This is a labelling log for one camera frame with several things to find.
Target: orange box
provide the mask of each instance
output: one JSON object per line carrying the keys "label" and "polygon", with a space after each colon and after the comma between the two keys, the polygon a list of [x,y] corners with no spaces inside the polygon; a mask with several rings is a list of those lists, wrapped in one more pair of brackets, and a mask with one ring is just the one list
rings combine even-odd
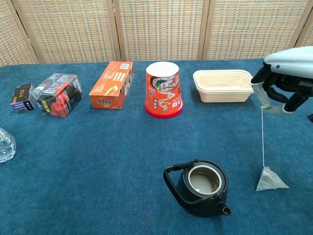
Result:
{"label": "orange box", "polygon": [[121,109],[134,77],[132,62],[111,61],[89,93],[94,109]]}

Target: tea bag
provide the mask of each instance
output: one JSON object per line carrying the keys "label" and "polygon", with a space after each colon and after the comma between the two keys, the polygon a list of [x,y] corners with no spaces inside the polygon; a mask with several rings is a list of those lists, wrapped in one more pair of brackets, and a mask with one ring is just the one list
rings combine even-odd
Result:
{"label": "tea bag", "polygon": [[260,180],[256,191],[262,191],[267,189],[289,188],[279,177],[270,170],[268,166],[264,164],[264,125],[263,125],[263,108],[262,110],[262,153],[263,153],[263,170],[261,172]]}

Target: teapot handle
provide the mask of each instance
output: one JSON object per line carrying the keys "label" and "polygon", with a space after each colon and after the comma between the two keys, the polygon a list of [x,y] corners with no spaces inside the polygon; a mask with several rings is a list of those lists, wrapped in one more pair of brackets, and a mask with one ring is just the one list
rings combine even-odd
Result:
{"label": "teapot handle", "polygon": [[187,201],[185,198],[183,198],[183,196],[180,194],[180,192],[177,190],[177,188],[173,184],[173,181],[171,180],[168,173],[171,171],[177,171],[177,170],[192,168],[194,166],[195,162],[197,162],[197,160],[193,160],[193,161],[190,161],[188,163],[182,163],[182,164],[169,166],[168,168],[166,168],[164,170],[164,173],[163,173],[163,179],[164,179],[167,187],[169,188],[169,190],[171,191],[172,195],[175,197],[177,202],[184,208],[193,208],[193,207],[201,204],[206,199],[213,197],[213,196],[209,196],[206,198],[198,199],[196,201]]}

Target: woven panel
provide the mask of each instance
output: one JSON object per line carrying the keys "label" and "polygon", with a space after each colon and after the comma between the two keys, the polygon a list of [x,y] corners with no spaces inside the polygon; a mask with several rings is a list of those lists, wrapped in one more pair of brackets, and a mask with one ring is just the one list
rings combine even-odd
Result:
{"label": "woven panel", "polygon": [[203,0],[119,0],[126,60],[197,59]]}
{"label": "woven panel", "polygon": [[34,63],[5,1],[0,1],[0,55],[0,66]]}
{"label": "woven panel", "polygon": [[245,59],[288,47],[307,0],[216,0],[207,59]]}
{"label": "woven panel", "polygon": [[20,0],[44,61],[115,60],[105,0]]}
{"label": "woven panel", "polygon": [[313,25],[311,26],[302,46],[313,46]]}

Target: blue tablecloth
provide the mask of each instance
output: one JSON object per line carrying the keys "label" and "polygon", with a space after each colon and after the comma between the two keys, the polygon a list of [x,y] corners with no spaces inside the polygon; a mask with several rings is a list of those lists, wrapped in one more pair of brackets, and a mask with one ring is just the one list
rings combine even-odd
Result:
{"label": "blue tablecloth", "polygon": [[[108,63],[0,68],[0,126],[17,142],[0,164],[0,234],[310,234],[313,230],[313,98],[288,116],[265,114],[265,163],[290,187],[256,192],[262,170],[260,102],[203,103],[197,70],[241,69],[262,60],[175,61],[182,113],[157,119],[144,110],[145,69],[122,110],[95,110],[89,92]],[[54,72],[78,75],[84,98],[68,116],[20,114],[15,86],[40,84]],[[194,158],[219,164],[229,179],[232,216],[198,218],[173,198],[162,174]],[[179,172],[171,174],[176,182]]]}

